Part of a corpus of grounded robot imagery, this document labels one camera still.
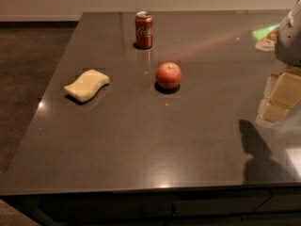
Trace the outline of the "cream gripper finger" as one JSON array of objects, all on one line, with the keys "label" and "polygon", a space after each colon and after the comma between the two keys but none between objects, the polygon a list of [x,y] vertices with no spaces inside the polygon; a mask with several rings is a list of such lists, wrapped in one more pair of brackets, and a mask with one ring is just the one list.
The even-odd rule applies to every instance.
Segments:
[{"label": "cream gripper finger", "polygon": [[270,123],[281,121],[301,100],[301,69],[290,67],[271,74],[259,107],[259,118]]}]

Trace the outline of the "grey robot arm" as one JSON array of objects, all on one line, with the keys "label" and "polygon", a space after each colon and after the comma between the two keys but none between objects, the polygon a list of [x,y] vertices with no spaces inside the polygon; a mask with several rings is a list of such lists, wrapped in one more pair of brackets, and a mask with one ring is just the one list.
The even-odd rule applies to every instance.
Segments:
[{"label": "grey robot arm", "polygon": [[258,109],[257,121],[276,124],[301,100],[301,0],[256,48],[274,51],[276,59],[286,65],[283,72],[268,77]]}]

